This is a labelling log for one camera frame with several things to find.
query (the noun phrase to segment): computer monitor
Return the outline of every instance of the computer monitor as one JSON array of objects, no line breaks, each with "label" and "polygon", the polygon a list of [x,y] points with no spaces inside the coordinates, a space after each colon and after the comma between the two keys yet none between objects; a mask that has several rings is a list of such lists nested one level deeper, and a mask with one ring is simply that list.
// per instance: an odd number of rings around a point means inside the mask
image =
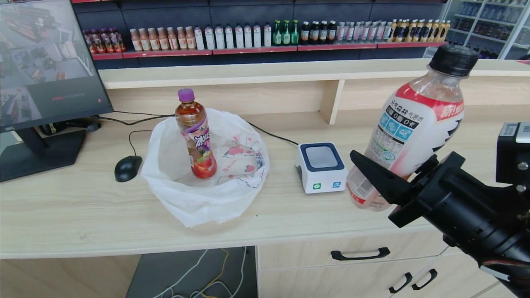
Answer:
[{"label": "computer monitor", "polygon": [[42,138],[35,126],[112,112],[70,0],[0,0],[0,133],[24,143],[0,155],[0,181],[75,163],[79,130]]}]

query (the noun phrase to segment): monitor screen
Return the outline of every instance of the monitor screen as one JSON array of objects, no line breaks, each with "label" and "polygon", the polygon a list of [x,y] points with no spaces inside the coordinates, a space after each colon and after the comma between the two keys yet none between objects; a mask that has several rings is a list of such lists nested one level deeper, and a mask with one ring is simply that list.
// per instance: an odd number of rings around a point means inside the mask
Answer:
[{"label": "monitor screen", "polygon": [[70,0],[5,2],[0,133],[112,112]]}]

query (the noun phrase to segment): red and white bottle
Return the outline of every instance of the red and white bottle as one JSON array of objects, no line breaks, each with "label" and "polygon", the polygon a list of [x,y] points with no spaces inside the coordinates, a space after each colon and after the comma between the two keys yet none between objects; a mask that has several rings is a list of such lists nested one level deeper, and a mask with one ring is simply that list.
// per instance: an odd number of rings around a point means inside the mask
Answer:
[{"label": "red and white bottle", "polygon": [[[365,156],[407,179],[453,136],[464,117],[460,81],[478,61],[474,50],[438,48],[426,75],[401,86],[383,106]],[[354,166],[347,179],[353,203],[383,211],[390,204]]]}]

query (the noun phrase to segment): drawer handle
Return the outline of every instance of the drawer handle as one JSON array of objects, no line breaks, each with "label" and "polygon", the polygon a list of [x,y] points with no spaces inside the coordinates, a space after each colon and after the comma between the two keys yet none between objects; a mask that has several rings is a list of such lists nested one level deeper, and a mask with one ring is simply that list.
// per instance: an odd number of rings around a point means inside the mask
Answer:
[{"label": "drawer handle", "polygon": [[381,259],[388,255],[390,255],[390,249],[388,249],[388,247],[379,248],[379,254],[376,256],[358,257],[358,258],[347,258],[343,256],[342,253],[338,250],[333,250],[331,252],[331,257],[337,261],[359,261],[359,260]]},{"label": "drawer handle", "polygon": [[405,273],[405,278],[407,280],[405,281],[405,283],[402,286],[399,287],[399,289],[396,290],[396,289],[394,289],[394,287],[388,288],[388,290],[390,291],[390,294],[395,294],[395,293],[401,291],[408,284],[410,284],[410,282],[412,281],[412,274],[410,274],[410,272]]},{"label": "drawer handle", "polygon": [[436,278],[436,276],[438,276],[438,273],[436,272],[435,269],[431,269],[431,270],[429,270],[429,273],[431,274],[431,278],[430,278],[426,283],[424,283],[422,286],[418,286],[417,284],[413,284],[413,285],[412,285],[412,289],[413,289],[414,291],[419,291],[419,290],[423,289],[423,288],[424,288],[425,286],[427,286],[430,282],[432,282],[432,281]]}]

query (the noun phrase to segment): yellow wire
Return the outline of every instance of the yellow wire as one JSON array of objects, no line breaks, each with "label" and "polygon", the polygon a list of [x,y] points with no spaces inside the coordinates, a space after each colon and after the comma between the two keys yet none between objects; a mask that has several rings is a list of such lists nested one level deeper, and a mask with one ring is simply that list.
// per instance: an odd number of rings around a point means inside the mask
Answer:
[{"label": "yellow wire", "polygon": [[[228,259],[228,256],[230,255],[230,253],[228,253],[228,251],[226,249],[224,249],[224,248],[221,248],[221,250],[226,253],[225,260],[223,261],[223,267],[221,268],[221,273],[219,273],[219,275],[217,275],[216,278],[214,278],[209,284],[207,284],[206,287],[208,287],[211,284],[213,284],[214,282],[216,282],[223,275],[223,272],[225,271],[226,260]],[[205,295],[204,293],[202,293],[202,296],[204,298],[217,298],[215,296]]]}]

